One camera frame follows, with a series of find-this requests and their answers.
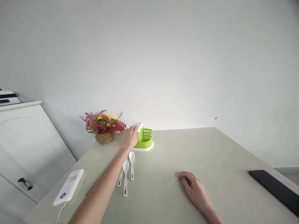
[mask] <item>spoon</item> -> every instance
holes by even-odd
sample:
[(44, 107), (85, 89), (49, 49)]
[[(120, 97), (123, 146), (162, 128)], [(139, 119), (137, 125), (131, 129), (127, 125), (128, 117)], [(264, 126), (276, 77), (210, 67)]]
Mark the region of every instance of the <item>spoon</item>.
[(117, 186), (120, 187), (121, 186), (121, 179), (122, 179), (122, 174), (124, 173), (124, 169), (121, 169), (121, 174), (119, 175), (119, 179), (118, 179), (118, 183)]
[(130, 162), (131, 162), (131, 180), (133, 180), (134, 179), (133, 162), (134, 162), (134, 159), (135, 159), (135, 153), (134, 152), (130, 152), (129, 159), (130, 159)]
[(124, 186), (124, 196), (126, 197), (128, 195), (128, 187), (127, 187), (127, 173), (129, 170), (129, 161), (125, 161), (124, 164), (122, 165), (122, 168), (124, 169), (125, 172), (125, 186)]

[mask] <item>forearm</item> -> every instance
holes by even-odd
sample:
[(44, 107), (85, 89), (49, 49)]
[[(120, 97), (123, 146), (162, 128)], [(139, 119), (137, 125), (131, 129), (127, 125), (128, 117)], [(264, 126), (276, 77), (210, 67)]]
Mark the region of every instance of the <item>forearm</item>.
[(69, 224), (101, 223), (115, 184), (117, 183), (122, 165), (129, 152), (130, 149), (124, 145), (120, 148), (114, 159), (84, 198), (70, 219)]
[(207, 219), (211, 224), (224, 224), (219, 214), (216, 212), (214, 208), (203, 211)]

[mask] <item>hand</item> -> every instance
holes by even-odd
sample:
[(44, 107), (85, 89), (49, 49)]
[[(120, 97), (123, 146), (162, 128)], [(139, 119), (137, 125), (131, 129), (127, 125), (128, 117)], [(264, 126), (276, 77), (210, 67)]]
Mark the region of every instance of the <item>hand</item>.
[(131, 126), (128, 130), (125, 131), (125, 140), (124, 146), (129, 149), (130, 151), (138, 142), (138, 137), (140, 132), (137, 133), (138, 126)]
[[(193, 173), (181, 172), (178, 177), (182, 179), (182, 183), (187, 191), (188, 196), (199, 208), (199, 210), (205, 214), (206, 212), (214, 209), (202, 182), (197, 179)], [(190, 180), (191, 186), (189, 186), (186, 178)]]

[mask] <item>white wall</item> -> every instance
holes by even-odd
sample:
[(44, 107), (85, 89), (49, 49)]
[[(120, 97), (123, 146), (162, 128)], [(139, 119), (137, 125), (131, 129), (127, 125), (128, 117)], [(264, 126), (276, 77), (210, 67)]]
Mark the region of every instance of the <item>white wall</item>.
[(1, 0), (0, 68), (77, 159), (94, 143), (79, 115), (107, 109), (153, 130), (215, 126), (299, 167), (296, 0)]

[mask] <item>charging cable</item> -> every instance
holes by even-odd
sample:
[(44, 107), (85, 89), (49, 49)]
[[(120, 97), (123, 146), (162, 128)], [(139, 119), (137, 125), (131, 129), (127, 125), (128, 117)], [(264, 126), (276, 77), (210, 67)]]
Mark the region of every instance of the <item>charging cable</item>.
[(60, 215), (61, 215), (61, 212), (62, 212), (63, 208), (65, 207), (66, 203), (67, 203), (67, 202), (65, 202), (64, 205), (61, 207), (60, 212), (59, 212), (59, 215), (58, 215), (58, 218), (57, 218), (57, 222), (56, 222), (55, 224), (58, 223), (59, 218), (60, 218)]

